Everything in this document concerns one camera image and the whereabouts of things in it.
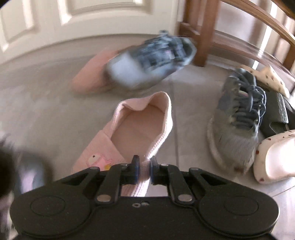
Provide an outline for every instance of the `gray sneaker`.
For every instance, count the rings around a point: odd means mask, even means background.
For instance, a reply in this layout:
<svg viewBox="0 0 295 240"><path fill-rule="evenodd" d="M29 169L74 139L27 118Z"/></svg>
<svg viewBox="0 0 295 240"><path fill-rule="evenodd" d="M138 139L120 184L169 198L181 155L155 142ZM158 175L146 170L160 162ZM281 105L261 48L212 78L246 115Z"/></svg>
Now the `gray sneaker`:
<svg viewBox="0 0 295 240"><path fill-rule="evenodd" d="M249 170L265 105L265 92L251 73L240 68L226 79L207 130L211 153L220 167L242 174Z"/></svg>
<svg viewBox="0 0 295 240"><path fill-rule="evenodd" d="M145 90L189 64L195 54L196 48L188 38L162 31L156 38L111 59L106 73L126 91Z"/></svg>

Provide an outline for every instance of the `brown spot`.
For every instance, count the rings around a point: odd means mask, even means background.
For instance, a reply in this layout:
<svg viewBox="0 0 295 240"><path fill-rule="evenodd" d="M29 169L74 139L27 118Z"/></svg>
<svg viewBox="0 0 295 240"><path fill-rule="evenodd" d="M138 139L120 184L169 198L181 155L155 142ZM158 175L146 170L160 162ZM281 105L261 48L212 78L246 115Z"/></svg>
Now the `brown spot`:
<svg viewBox="0 0 295 240"><path fill-rule="evenodd" d="M234 167L234 171L237 173L244 173L244 169L242 169L240 167Z"/></svg>

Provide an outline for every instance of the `wooden furniture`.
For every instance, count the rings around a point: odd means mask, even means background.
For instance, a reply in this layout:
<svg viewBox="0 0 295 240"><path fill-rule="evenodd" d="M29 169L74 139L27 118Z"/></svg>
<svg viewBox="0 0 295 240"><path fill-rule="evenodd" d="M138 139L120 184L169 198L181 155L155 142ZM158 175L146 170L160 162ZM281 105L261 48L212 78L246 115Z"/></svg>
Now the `wooden furniture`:
<svg viewBox="0 0 295 240"><path fill-rule="evenodd" d="M281 78L286 84L286 87L292 93L295 90L294 75L290 69L295 61L295 37L291 34L279 21L273 18L269 13L255 5L249 0L207 0L204 12L203 25L198 25L199 11L203 0L186 0L185 13L183 22L179 26L179 35L191 37L197 46L197 53L194 59L194 64L203 67L206 63L209 50L211 47L222 48L242 56L254 59L263 65L270 64L276 71L281 74ZM289 52L283 61L279 62L274 56L261 50L239 38L228 35L226 33L214 30L216 18L218 15L220 1L230 4L236 8L243 10L246 13L261 20L266 25L275 30L281 38L290 44ZM281 3L280 0L273 0L275 3Z"/></svg>

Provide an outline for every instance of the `pink slipper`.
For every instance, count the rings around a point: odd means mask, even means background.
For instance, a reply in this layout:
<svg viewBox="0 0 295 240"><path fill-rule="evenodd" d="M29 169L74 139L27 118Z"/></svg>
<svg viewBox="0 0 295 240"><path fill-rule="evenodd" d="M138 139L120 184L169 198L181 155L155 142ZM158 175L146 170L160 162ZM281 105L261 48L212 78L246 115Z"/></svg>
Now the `pink slipper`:
<svg viewBox="0 0 295 240"><path fill-rule="evenodd" d="M112 120L82 152L72 173L91 166L108 170L118 163L130 163L133 155L139 155L139 183L123 186L121 195L143 197L150 182L150 158L166 140L172 125L171 100L165 92L122 101Z"/></svg>
<svg viewBox="0 0 295 240"><path fill-rule="evenodd" d="M104 67L118 54L115 50L103 50L95 55L73 78L72 89L78 93L92 93L111 88Z"/></svg>

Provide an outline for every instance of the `door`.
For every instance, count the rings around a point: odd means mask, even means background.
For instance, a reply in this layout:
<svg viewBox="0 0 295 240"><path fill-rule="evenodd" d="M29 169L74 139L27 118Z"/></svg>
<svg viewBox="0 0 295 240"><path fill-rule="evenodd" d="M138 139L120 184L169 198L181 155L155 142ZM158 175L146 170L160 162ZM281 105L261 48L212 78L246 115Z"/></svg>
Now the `door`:
<svg viewBox="0 0 295 240"><path fill-rule="evenodd" d="M178 0L10 0L0 10L0 63L77 38L174 33L177 7Z"/></svg>

